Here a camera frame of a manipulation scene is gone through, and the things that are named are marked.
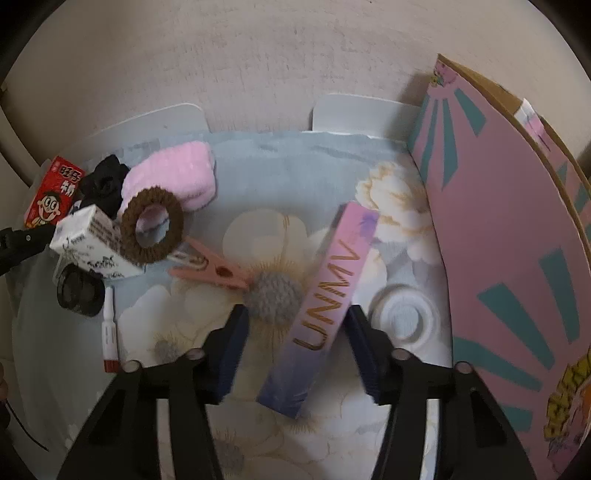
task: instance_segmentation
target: black lens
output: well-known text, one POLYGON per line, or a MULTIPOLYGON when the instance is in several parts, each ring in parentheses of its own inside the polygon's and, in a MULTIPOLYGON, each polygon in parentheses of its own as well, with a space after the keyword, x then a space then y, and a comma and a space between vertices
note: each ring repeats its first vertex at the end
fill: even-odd
POLYGON ((97 274, 69 264, 57 282, 57 301, 61 307, 87 317, 99 314, 105 302, 105 285, 97 274))

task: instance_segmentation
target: light blue fabric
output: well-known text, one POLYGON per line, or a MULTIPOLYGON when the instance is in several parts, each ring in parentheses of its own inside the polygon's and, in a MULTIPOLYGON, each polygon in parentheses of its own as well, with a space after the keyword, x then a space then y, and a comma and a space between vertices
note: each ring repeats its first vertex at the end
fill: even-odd
MULTIPOLYGON (((188 133, 113 153, 132 167, 154 151, 190 140, 211 145, 217 196, 206 208, 187 215, 185 230, 213 249, 220 248, 233 219, 254 209, 270 208, 294 215, 308 232, 324 228, 331 224, 339 205, 355 199, 356 186, 369 177, 372 168, 384 161, 408 159, 405 146, 392 141, 306 132, 188 133)), ((83 167, 91 171, 101 158, 83 167)), ((449 349, 443 266, 412 261, 404 242, 381 243, 376 248, 386 265, 388 283, 419 287, 438 306, 446 325, 440 333, 441 342, 449 349)), ((32 262, 30 274, 21 285, 13 337, 28 422, 39 440, 63 459, 66 444, 73 440, 112 376, 103 372, 102 317, 81 317, 57 303, 51 282, 56 262, 57 257, 49 250, 32 262)), ((149 265, 145 275, 114 281, 116 314, 134 305, 150 287, 169 286, 168 266, 166 262, 149 265)), ((435 453, 436 449, 427 462, 431 471, 435 453)))

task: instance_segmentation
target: white wall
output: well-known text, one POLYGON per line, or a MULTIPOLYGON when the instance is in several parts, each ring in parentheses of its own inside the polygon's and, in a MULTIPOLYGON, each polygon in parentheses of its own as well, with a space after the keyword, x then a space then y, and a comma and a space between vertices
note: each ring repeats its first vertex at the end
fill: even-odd
POLYGON ((304 129, 322 93, 419 104, 437 52, 527 97, 574 155, 591 140, 591 83, 527 0, 67 0, 3 106, 38 161, 179 102, 212 130, 304 129))

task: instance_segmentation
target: red snack box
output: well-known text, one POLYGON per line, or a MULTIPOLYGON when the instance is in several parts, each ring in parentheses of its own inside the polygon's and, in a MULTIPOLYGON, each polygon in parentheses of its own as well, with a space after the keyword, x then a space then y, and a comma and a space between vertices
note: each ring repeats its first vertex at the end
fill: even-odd
POLYGON ((56 157, 33 198, 25 217, 25 228, 46 223, 57 224, 70 211, 78 182, 84 170, 67 160, 56 157))

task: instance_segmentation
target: small bottle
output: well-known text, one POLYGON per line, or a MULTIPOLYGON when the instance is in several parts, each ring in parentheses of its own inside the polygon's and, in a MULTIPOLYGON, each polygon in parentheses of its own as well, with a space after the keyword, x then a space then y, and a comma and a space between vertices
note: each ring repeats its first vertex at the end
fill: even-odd
POLYGON ((105 372, 115 374, 119 371, 119 352, 117 350, 117 327, 113 321, 113 287, 105 289, 105 305, 103 307, 104 321, 102 325, 103 362, 105 372))

